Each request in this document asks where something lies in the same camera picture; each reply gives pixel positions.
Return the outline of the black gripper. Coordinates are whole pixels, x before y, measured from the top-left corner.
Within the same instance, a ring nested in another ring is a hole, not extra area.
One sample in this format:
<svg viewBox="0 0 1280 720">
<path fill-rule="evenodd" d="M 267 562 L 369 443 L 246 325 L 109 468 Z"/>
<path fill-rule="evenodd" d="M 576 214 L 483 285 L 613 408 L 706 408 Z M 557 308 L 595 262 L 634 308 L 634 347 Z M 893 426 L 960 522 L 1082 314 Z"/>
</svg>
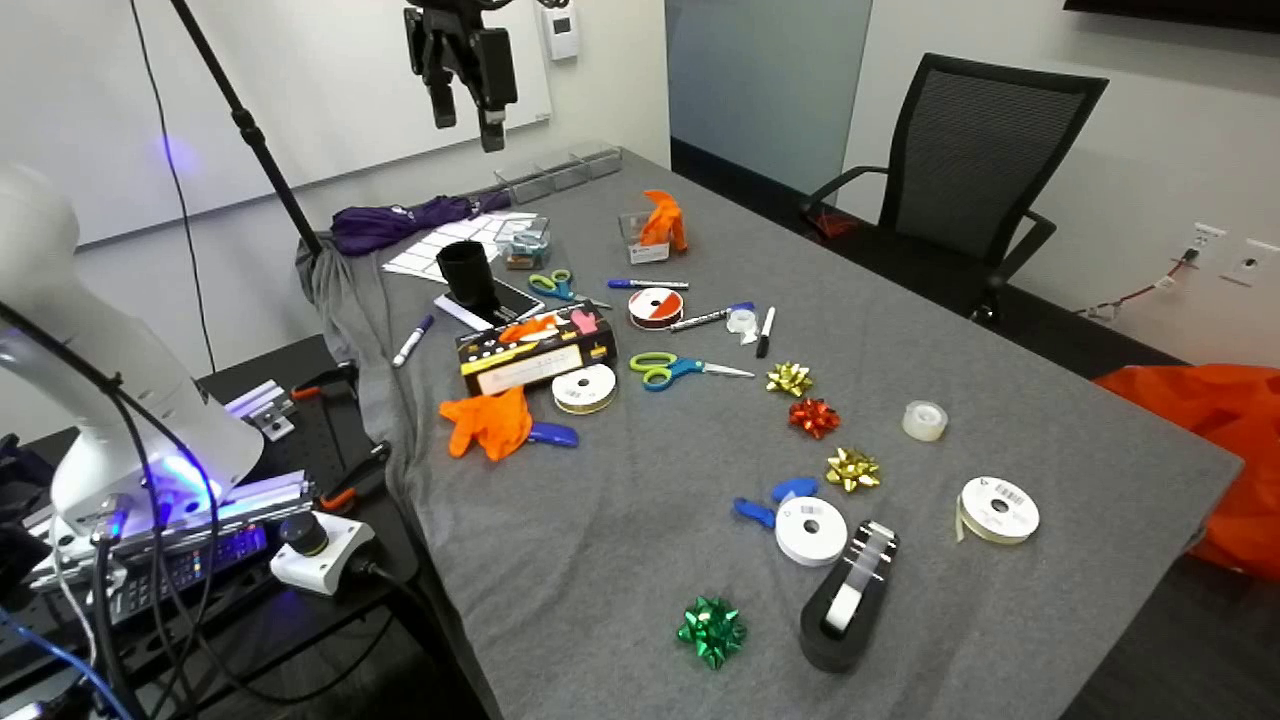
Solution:
<svg viewBox="0 0 1280 720">
<path fill-rule="evenodd" d="M 428 84 L 432 123 L 458 127 L 451 84 L 466 84 L 475 119 L 480 147 L 505 152 L 505 112 L 517 105 L 512 38 L 505 26 L 488 26 L 483 16 L 507 0 L 408 0 L 408 65 Z"/>
</svg>

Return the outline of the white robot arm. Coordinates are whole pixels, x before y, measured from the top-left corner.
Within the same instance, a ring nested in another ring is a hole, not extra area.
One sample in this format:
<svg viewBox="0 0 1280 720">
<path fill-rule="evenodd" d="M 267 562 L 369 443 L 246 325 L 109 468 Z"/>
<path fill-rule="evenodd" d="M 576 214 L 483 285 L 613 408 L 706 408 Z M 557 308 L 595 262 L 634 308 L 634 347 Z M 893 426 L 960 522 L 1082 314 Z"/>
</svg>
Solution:
<svg viewBox="0 0 1280 720">
<path fill-rule="evenodd" d="M 87 538 L 211 532 L 264 436 L 208 398 L 149 325 L 79 285 L 77 233 L 62 186 L 0 168 L 5 366 L 79 426 L 49 482 L 52 522 Z"/>
</svg>

